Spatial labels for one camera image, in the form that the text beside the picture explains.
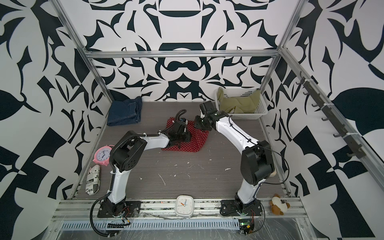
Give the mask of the red polka dot skirt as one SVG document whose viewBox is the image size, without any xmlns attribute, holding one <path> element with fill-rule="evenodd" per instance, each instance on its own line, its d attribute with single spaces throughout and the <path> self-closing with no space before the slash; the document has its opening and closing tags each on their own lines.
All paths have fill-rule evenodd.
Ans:
<svg viewBox="0 0 384 240">
<path fill-rule="evenodd" d="M 162 151 L 174 152 L 199 152 L 207 141 L 209 131 L 202 131 L 195 128 L 194 121 L 188 121 L 187 129 L 191 134 L 190 142 L 181 142 L 172 147 L 163 148 Z"/>
</svg>

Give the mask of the blue denim skirt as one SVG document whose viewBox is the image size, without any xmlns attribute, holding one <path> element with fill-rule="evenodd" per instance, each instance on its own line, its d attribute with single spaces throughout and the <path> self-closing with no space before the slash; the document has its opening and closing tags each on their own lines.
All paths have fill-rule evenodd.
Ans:
<svg viewBox="0 0 384 240">
<path fill-rule="evenodd" d="M 107 119 L 107 126 L 122 126 L 137 124 L 141 121 L 142 97 L 124 101 L 113 101 Z"/>
</svg>

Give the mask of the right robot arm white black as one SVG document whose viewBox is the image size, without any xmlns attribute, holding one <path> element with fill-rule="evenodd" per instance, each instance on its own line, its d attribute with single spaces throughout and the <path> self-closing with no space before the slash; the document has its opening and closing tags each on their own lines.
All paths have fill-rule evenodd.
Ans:
<svg viewBox="0 0 384 240">
<path fill-rule="evenodd" d="M 243 182 L 235 194 L 234 205 L 242 214 L 257 202 L 257 193 L 263 185 L 277 185 L 267 180 L 276 168 L 273 153 L 267 141 L 258 141 L 242 130 L 232 117 L 217 110 L 211 101 L 200 104 L 201 114 L 195 117 L 195 128 L 203 131 L 215 130 L 226 137 L 240 152 Z"/>
</svg>

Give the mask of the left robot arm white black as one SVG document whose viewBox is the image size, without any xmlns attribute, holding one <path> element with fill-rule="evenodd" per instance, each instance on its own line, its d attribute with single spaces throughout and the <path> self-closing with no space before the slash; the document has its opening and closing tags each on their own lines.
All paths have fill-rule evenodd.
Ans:
<svg viewBox="0 0 384 240">
<path fill-rule="evenodd" d="M 112 179 L 107 194 L 100 200 L 99 217 L 117 217 L 124 211 L 128 179 L 144 151 L 167 149 L 191 140 L 188 121 L 182 118 L 186 112 L 185 109 L 180 110 L 174 122 L 157 134 L 137 134 L 129 131 L 112 148 L 110 153 Z"/>
</svg>

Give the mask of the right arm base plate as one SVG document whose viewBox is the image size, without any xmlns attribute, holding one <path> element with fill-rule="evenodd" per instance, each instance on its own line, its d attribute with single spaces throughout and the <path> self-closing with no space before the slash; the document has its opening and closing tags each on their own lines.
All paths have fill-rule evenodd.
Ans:
<svg viewBox="0 0 384 240">
<path fill-rule="evenodd" d="M 261 216 L 262 205 L 259 201 L 243 204 L 240 200 L 221 200 L 220 214 L 224 217 Z"/>
</svg>

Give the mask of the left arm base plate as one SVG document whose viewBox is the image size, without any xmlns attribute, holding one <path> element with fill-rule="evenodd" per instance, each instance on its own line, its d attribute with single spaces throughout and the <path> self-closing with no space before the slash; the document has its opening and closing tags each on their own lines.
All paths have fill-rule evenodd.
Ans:
<svg viewBox="0 0 384 240">
<path fill-rule="evenodd" d="M 123 216 L 124 218 L 137 217 L 141 209 L 141 201 L 125 201 L 118 204 L 113 204 L 109 200 L 101 203 L 97 217 L 112 218 Z"/>
</svg>

